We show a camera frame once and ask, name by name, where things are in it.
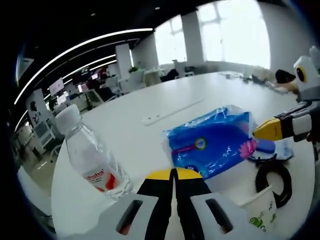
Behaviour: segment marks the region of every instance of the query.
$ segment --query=white paper cup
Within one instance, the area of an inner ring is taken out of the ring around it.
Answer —
[[[264,232],[273,232],[277,206],[271,185],[239,206],[247,210],[249,223]]]

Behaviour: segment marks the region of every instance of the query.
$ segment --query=table surface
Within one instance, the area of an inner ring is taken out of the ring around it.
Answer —
[[[141,123],[145,116],[173,112],[199,98],[204,100],[150,126]],[[171,167],[161,145],[163,130],[229,104],[251,111],[260,124],[295,107],[295,99],[293,94],[280,95],[252,82],[244,83],[240,79],[226,79],[219,73],[208,73],[129,93],[94,108],[82,118],[112,149],[137,189],[150,172]],[[306,220],[315,184],[312,145],[306,141],[290,141],[295,154],[287,165],[292,178],[292,197],[277,210],[274,230],[285,238],[292,236]],[[255,165],[245,160],[212,178],[210,188],[240,204],[256,194],[256,174]],[[281,178],[271,173],[268,180],[279,194],[283,189]],[[98,223],[100,213],[110,205],[105,195],[71,167],[64,142],[55,165],[51,191],[52,218],[57,236],[88,231]],[[173,200],[166,233],[168,240],[184,239],[175,205]]]

